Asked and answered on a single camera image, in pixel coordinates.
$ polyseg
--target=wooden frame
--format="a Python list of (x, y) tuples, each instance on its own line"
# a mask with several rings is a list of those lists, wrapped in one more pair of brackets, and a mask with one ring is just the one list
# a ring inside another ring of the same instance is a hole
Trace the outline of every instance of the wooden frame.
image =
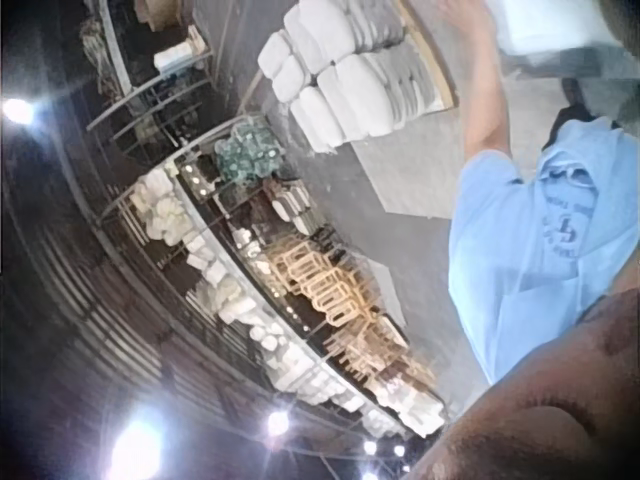
[(417, 20), (417, 16), (409, 0), (396, 0), (398, 13), (405, 22), (407, 33), (411, 36), (425, 67), (431, 76), (433, 86), (436, 90), (436, 97), (439, 97), (441, 104), (437, 109), (430, 112), (449, 110), (456, 106), (451, 82), (446, 74), (446, 67), (441, 55), (437, 52), (432, 36)]

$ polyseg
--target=light blue t-shirt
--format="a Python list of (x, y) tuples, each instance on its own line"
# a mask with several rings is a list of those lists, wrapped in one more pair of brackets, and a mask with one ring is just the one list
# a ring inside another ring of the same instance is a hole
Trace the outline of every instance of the light blue t-shirt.
[(574, 325), (638, 245), (638, 142), (610, 127), (567, 122), (529, 183), (498, 151), (461, 174), (449, 292), (491, 383)]

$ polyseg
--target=concrete floor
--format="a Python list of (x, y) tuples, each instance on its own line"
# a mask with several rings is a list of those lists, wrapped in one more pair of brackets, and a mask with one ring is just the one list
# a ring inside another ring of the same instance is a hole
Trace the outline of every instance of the concrete floor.
[[(215, 70), (228, 115), (236, 113), (257, 71), (268, 36), (282, 28), (295, 0), (194, 0), (194, 18), (217, 53)], [(460, 39), (441, 22), (431, 2), (411, 0), (433, 35), (458, 92), (468, 63)], [(598, 113), (633, 117), (636, 80), (586, 82), (585, 96)], [(512, 148), (523, 175), (531, 177), (558, 110), (566, 105), (557, 79), (505, 79)], [(343, 238), (392, 275), (407, 334), (417, 355), (437, 375), (437, 391), (452, 415), (487, 388), (463, 335), (447, 291), (447, 242), (456, 179), (462, 167), (461, 110), (418, 119), (387, 137), (345, 145), (332, 155), (310, 151), (300, 129), (261, 81), (249, 109), (268, 115), (287, 158)], [(637, 122), (630, 123), (637, 127)]]

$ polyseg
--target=ceiling light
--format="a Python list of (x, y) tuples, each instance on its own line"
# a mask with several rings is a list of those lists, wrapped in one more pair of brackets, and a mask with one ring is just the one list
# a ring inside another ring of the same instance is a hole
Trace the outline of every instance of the ceiling light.
[(378, 450), (378, 445), (376, 442), (372, 442), (371, 440), (367, 440), (364, 442), (364, 453), (367, 455), (375, 455)]
[(147, 480), (160, 470), (162, 439), (148, 423), (136, 421), (122, 432), (111, 457), (109, 480)]
[(280, 436), (289, 430), (289, 415), (287, 412), (273, 412), (269, 415), (267, 422), (269, 435), (272, 437)]
[(9, 120), (21, 125), (30, 125), (33, 122), (33, 105), (18, 98), (11, 98), (2, 104), (2, 111)]

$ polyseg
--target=printed graphic on shirt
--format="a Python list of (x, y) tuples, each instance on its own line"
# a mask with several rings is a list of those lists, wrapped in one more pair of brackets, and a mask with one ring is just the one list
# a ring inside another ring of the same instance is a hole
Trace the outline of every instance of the printed graphic on shirt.
[(556, 258), (576, 260), (593, 217), (595, 195), (564, 179), (545, 184), (547, 213), (542, 218), (544, 245)]

